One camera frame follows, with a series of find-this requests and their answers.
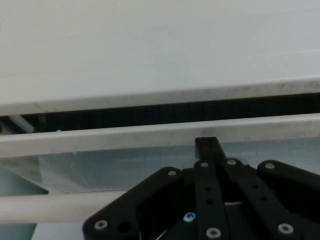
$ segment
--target white shelf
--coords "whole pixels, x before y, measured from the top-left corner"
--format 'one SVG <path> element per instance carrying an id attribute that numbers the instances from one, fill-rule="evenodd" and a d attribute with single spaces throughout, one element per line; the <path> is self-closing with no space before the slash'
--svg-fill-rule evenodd
<path id="1" fill-rule="evenodd" d="M 320 91 L 316 0 L 0 0 L 0 115 Z"/>

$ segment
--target glass panel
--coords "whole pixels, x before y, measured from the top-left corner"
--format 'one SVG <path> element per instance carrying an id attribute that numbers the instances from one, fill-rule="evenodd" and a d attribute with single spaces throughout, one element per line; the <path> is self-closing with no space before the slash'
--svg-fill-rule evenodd
<path id="1" fill-rule="evenodd" d="M 275 159 L 320 174 L 320 137 L 223 143 L 228 157 L 256 168 Z M 190 168 L 195 147 L 173 146 L 17 157 L 2 167 L 61 192 L 127 190 L 166 166 Z"/>

